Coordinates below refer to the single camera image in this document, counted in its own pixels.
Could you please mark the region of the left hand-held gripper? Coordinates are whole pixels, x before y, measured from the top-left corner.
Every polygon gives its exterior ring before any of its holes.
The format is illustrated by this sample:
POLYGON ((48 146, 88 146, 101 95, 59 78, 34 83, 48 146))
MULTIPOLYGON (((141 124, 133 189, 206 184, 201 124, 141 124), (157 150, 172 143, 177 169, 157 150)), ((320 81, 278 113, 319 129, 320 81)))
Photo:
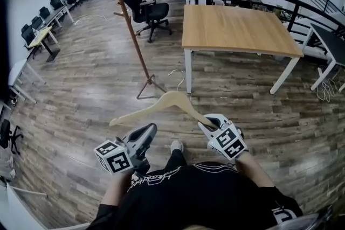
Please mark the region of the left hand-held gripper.
POLYGON ((137 175, 145 175, 150 169, 146 151, 150 148, 156 133, 157 125, 149 123, 133 129, 123 138, 106 140, 94 149, 94 153, 102 168, 112 175, 130 169, 137 175))

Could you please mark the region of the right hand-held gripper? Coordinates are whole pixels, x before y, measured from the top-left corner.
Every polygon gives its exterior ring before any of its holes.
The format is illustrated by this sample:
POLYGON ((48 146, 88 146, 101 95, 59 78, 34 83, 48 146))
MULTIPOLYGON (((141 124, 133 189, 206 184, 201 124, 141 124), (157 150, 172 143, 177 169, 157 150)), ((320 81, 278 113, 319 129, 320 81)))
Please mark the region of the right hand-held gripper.
POLYGON ((208 146, 215 149, 228 160, 238 158, 248 147, 244 142, 244 135, 240 128, 222 114, 204 115, 211 126, 198 122, 200 130, 208 139, 208 146))

